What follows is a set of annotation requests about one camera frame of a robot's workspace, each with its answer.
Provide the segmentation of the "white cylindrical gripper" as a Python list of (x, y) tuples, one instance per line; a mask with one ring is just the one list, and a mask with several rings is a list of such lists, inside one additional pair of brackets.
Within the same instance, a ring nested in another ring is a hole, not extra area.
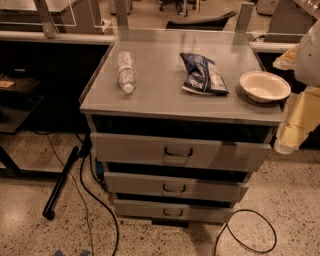
[(292, 154), (320, 125), (320, 87), (308, 86), (294, 104), (285, 126), (276, 134), (274, 149)]

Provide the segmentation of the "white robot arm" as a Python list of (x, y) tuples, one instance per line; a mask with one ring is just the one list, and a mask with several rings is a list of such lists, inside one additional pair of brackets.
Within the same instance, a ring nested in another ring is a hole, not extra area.
[(283, 121), (274, 142), (274, 150), (281, 154), (298, 150), (320, 125), (320, 20), (280, 60), (286, 57), (295, 61), (295, 79), (306, 88), (299, 95), (292, 94), (285, 103)]

